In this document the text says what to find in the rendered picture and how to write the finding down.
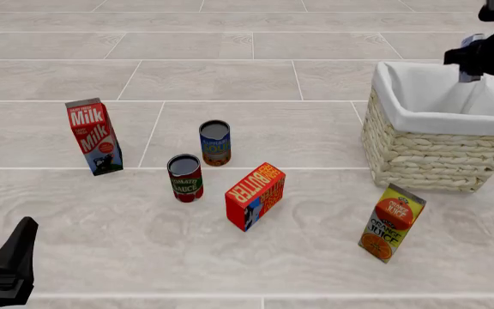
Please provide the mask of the red milk carton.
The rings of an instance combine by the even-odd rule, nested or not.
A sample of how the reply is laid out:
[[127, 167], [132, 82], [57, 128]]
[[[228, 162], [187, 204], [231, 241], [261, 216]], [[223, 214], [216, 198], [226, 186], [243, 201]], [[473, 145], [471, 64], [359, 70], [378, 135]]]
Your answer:
[[124, 169], [122, 150], [99, 98], [65, 104], [70, 128], [94, 176]]

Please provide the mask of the red tomato sauce can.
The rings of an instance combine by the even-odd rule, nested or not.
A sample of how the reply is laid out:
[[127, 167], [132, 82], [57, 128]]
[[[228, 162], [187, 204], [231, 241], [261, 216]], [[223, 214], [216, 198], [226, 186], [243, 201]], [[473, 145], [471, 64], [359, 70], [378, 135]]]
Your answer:
[[203, 195], [201, 162], [192, 154], [179, 154], [167, 163], [174, 197], [181, 203], [193, 203]]

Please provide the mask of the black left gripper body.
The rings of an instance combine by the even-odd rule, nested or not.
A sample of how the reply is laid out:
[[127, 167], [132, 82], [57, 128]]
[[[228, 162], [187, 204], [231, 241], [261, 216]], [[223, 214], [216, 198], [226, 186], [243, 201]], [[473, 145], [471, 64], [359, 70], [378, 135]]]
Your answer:
[[24, 306], [33, 291], [33, 281], [0, 278], [0, 306]]

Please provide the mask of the yellow orange juice carton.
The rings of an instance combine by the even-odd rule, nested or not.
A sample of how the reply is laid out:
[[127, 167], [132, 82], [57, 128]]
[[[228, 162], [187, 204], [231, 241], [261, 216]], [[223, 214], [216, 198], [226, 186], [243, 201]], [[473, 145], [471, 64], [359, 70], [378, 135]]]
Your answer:
[[421, 197], [390, 184], [371, 213], [358, 245], [387, 264], [425, 205]]

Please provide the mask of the wicker basket with white liner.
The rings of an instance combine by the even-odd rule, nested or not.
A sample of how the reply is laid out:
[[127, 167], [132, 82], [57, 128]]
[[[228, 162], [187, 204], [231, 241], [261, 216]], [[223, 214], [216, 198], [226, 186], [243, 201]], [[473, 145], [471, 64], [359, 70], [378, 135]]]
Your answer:
[[382, 61], [361, 136], [376, 185], [475, 192], [494, 173], [494, 76]]

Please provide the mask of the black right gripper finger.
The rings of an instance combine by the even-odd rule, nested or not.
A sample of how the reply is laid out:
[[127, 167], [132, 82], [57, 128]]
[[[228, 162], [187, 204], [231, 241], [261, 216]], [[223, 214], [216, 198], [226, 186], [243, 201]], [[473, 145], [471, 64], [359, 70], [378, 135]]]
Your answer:
[[444, 53], [444, 64], [458, 64], [459, 69], [470, 76], [492, 74], [493, 50], [484, 40], [476, 40], [462, 48]]

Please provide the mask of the blue white cream cheese box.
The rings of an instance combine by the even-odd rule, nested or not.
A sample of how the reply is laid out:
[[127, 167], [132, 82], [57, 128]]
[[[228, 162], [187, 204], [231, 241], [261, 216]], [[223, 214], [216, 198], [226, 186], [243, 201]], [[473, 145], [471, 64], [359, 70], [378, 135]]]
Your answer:
[[[465, 48], [472, 43], [478, 41], [478, 40], [484, 40], [486, 37], [483, 33], [476, 33], [474, 35], [471, 35], [467, 38], [465, 38], [461, 42], [461, 48]], [[478, 82], [482, 78], [482, 75], [472, 75], [468, 74], [464, 69], [460, 69], [459, 71], [459, 82], [460, 83], [469, 83], [469, 82]]]

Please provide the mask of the blue alphabet soup can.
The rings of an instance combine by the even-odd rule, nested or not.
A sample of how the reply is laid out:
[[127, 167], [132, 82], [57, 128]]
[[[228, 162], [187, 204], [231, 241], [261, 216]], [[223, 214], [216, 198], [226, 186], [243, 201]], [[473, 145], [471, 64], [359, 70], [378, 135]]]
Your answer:
[[209, 120], [199, 128], [202, 158], [211, 167], [221, 167], [231, 159], [230, 126], [223, 120]]

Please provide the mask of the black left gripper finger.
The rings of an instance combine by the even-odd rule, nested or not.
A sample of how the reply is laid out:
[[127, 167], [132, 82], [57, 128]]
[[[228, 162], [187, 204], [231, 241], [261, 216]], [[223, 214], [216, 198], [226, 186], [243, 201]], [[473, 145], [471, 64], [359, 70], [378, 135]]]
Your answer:
[[39, 224], [26, 216], [0, 248], [0, 278], [33, 281], [33, 248]]

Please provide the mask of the red yellow butter box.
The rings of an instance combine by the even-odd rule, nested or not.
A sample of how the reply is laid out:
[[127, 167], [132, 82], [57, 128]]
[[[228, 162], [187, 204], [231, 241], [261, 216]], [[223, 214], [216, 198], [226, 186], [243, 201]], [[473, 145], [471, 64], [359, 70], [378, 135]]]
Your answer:
[[283, 198], [286, 175], [267, 162], [237, 182], [225, 194], [226, 216], [248, 231]]

